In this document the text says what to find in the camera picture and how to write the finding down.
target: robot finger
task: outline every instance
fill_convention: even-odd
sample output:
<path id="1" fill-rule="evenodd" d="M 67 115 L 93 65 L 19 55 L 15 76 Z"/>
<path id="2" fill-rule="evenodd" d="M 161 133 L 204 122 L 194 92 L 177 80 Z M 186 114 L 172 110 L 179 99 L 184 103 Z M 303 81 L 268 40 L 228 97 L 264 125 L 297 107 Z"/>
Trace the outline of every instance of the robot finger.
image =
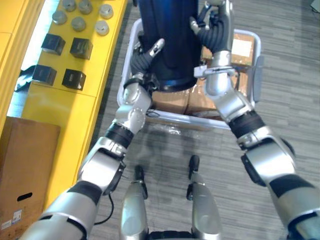
<path id="1" fill-rule="evenodd" d="M 154 58 L 165 46 L 165 40 L 160 38 L 156 43 L 152 46 L 152 48 L 148 51 L 148 54 Z"/>

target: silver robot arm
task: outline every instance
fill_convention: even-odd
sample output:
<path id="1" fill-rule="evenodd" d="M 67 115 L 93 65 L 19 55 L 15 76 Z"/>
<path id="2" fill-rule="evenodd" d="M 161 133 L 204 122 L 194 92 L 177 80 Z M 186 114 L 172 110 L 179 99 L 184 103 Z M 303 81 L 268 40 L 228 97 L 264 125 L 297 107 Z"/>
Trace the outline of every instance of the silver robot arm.
<path id="1" fill-rule="evenodd" d="M 319 240 L 319 189 L 297 175 L 293 148 L 265 125 L 247 98 L 232 86 L 232 3 L 229 0 L 207 2 L 205 8 L 218 3 L 216 24 L 209 29 L 191 19 L 190 26 L 201 43 L 212 51 L 213 59 L 211 68 L 196 67 L 194 76 L 206 78 L 204 92 L 213 100 L 245 151 L 241 160 L 251 180 L 268 188 L 277 213 L 288 229 L 288 239 Z"/>
<path id="2" fill-rule="evenodd" d="M 59 195 L 20 240 L 88 239 L 100 199 L 116 189 L 126 167 L 123 159 L 127 148 L 145 124 L 152 98 L 142 82 L 164 44 L 160 39 L 148 52 L 132 57 L 134 76 L 125 85 L 124 104 L 116 111 L 105 136 L 100 137 L 86 156 L 76 184 Z"/>

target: sticker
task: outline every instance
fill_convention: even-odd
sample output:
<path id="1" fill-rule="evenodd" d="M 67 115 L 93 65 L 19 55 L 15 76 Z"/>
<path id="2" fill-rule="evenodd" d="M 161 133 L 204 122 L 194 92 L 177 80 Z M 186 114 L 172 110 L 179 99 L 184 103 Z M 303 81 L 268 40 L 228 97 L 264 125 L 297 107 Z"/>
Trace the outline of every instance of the sticker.
<path id="1" fill-rule="evenodd" d="M 15 224 L 21 219 L 21 213 L 22 213 L 22 209 L 15 211 L 13 213 L 12 224 Z"/>
<path id="2" fill-rule="evenodd" d="M 231 53 L 248 58 L 250 57 L 251 47 L 252 47 L 251 41 L 233 39 Z"/>
<path id="3" fill-rule="evenodd" d="M 1 224 L 1 230 L 6 229 L 11 226 L 11 219 Z"/>

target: cardboard box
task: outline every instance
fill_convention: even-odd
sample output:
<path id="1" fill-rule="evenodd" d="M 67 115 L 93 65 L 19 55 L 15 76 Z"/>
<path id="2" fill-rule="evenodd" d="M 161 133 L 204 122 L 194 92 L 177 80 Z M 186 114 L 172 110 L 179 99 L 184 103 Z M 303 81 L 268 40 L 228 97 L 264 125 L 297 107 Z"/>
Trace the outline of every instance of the cardboard box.
<path id="1" fill-rule="evenodd" d="M 252 66 L 254 59 L 255 38 L 250 35 L 235 33 L 233 36 L 231 63 L 239 66 Z M 212 59 L 211 51 L 202 48 L 201 58 Z"/>
<path id="2" fill-rule="evenodd" d="M 231 78 L 233 86 L 236 85 L 237 76 L 233 76 Z M 189 101 L 187 104 L 187 108 L 185 114 L 194 115 L 195 113 L 200 112 L 209 112 L 216 111 L 216 106 L 213 101 L 205 95 L 204 87 L 205 87 L 205 79 L 199 78 L 196 84 L 191 88 Z M 248 75 L 245 73 L 240 74 L 239 79 L 239 88 L 238 90 L 242 92 L 245 96 L 247 95 L 248 88 Z M 210 116 L 218 116 L 217 112 L 210 112 Z"/>
<path id="3" fill-rule="evenodd" d="M 177 92 L 158 92 L 152 94 L 153 108 L 160 111 L 184 114 L 189 101 L 190 89 Z"/>
<path id="4" fill-rule="evenodd" d="M 0 138 L 0 239 L 15 240 L 43 211 L 60 127 L 7 117 Z"/>

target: yellow shelf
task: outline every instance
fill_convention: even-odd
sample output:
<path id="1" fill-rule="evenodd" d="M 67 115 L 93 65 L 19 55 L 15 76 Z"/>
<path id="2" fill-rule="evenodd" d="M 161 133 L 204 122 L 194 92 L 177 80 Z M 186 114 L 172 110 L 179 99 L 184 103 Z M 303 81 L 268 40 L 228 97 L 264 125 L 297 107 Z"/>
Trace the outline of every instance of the yellow shelf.
<path id="1" fill-rule="evenodd" d="M 60 56 L 42 51 L 38 64 L 55 69 L 55 80 L 53 86 L 33 82 L 22 113 L 23 118 L 61 127 L 45 207 L 77 180 L 78 169 L 91 142 L 127 0 L 92 0 L 91 3 L 90 14 L 81 14 L 76 9 L 65 12 L 67 22 L 63 25 L 51 24 L 49 33 L 61 36 L 65 45 Z M 109 26 L 106 36 L 94 30 L 96 22 L 102 20 L 98 13 L 102 4 L 113 8 L 113 17 L 104 19 Z M 62 10 L 62 1 L 58 9 Z M 71 27 L 72 19 L 77 16 L 86 22 L 84 31 L 76 32 Z M 93 48 L 89 60 L 70 54 L 73 38 L 90 39 Z M 86 75 L 83 90 L 62 85 L 66 69 Z"/>
<path id="2" fill-rule="evenodd" d="M 0 134 L 26 50 L 45 0 L 4 0 L 0 7 Z"/>

